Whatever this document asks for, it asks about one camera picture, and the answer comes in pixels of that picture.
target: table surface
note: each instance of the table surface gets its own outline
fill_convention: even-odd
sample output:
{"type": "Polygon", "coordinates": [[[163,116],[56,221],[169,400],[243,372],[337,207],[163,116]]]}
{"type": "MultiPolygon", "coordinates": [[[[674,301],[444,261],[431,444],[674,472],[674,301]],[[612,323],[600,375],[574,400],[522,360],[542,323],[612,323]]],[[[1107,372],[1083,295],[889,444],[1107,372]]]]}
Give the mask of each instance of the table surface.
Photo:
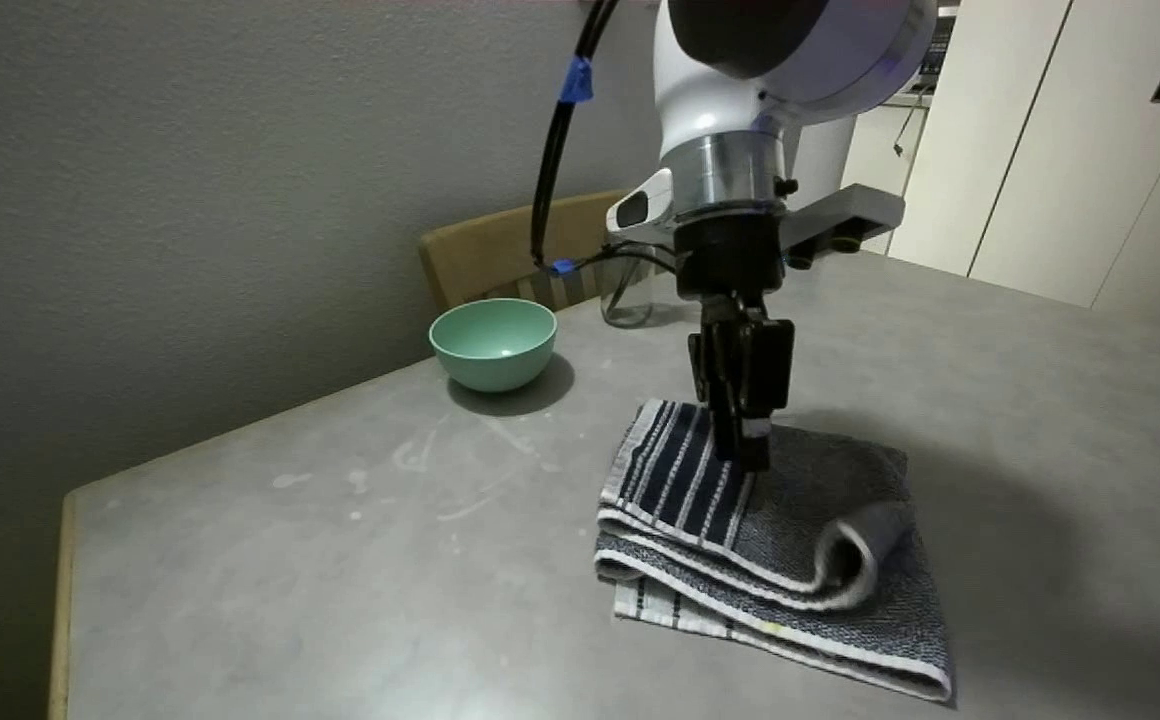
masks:
{"type": "MultiPolygon", "coordinates": [[[[612,621],[594,508],[649,396],[692,396],[692,303],[560,316],[522,396],[431,360],[69,496],[73,720],[948,717],[612,621]]],[[[904,447],[962,717],[1160,717],[1160,328],[837,255],[790,278],[782,423],[904,447]]]]}

